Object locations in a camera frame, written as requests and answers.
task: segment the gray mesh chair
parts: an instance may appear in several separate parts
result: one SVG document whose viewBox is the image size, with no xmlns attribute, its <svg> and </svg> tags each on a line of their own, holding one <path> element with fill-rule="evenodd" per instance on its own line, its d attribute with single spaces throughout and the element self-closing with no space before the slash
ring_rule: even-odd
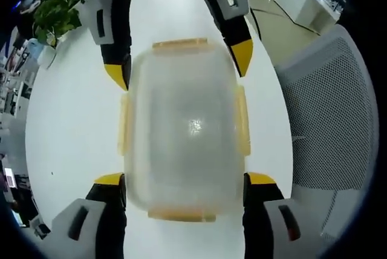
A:
<svg viewBox="0 0 387 259">
<path fill-rule="evenodd" d="M 354 215 L 377 155 L 371 79 L 340 25 L 276 70 L 297 138 L 291 196 L 313 213 L 331 242 Z"/>
</svg>

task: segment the plastic food container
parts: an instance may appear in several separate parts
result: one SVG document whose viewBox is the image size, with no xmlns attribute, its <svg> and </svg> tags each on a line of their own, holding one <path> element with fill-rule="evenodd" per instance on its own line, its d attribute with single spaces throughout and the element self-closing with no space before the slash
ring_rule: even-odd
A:
<svg viewBox="0 0 387 259">
<path fill-rule="evenodd" d="M 164 220 L 214 221 L 240 209 L 249 126 L 226 48 L 154 44 L 133 62 L 129 84 L 119 150 L 130 201 Z"/>
</svg>

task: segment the green plant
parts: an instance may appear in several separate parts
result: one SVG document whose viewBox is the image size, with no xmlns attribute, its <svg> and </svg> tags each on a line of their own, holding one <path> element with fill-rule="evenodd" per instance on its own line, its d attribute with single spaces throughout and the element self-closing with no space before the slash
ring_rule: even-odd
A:
<svg viewBox="0 0 387 259">
<path fill-rule="evenodd" d="M 83 0 L 42 0 L 33 15 L 36 39 L 55 47 L 59 37 L 80 27 L 79 12 L 74 8 L 80 1 Z"/>
</svg>

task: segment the white desk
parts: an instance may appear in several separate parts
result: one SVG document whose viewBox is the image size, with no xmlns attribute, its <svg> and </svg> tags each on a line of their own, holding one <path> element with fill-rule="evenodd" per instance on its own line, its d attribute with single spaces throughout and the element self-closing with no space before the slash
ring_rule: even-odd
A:
<svg viewBox="0 0 387 259">
<path fill-rule="evenodd" d="M 153 42 L 209 37 L 222 42 L 204 0 L 132 0 L 132 56 Z M 250 25 L 254 52 L 245 86 L 252 155 L 247 169 L 272 176 L 285 197 L 293 178 L 290 124 L 276 73 Z M 89 31 L 40 69 L 30 98 L 26 150 L 31 186 L 48 227 L 100 175 L 123 171 L 117 153 L 123 91 L 103 69 Z M 243 258 L 242 213 L 215 223 L 149 219 L 127 203 L 126 258 Z"/>
</svg>

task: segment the office desk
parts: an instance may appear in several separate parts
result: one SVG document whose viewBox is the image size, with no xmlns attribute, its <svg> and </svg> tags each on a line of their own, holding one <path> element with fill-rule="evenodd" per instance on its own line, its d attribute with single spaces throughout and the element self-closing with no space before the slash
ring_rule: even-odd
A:
<svg viewBox="0 0 387 259">
<path fill-rule="evenodd" d="M 132 58 L 153 42 L 208 37 L 223 42 L 204 0 L 132 0 Z M 291 194 L 290 124 L 276 73 L 249 24 L 254 52 L 245 86 L 252 154 L 249 171 L 272 176 Z M 58 51 L 37 73 L 27 114 L 26 150 L 34 198 L 46 225 L 73 200 L 85 197 L 97 177 L 123 171 L 117 152 L 123 91 L 103 68 L 88 30 Z M 244 256 L 242 209 L 214 223 L 150 219 L 127 202 L 125 258 L 222 258 Z"/>
</svg>

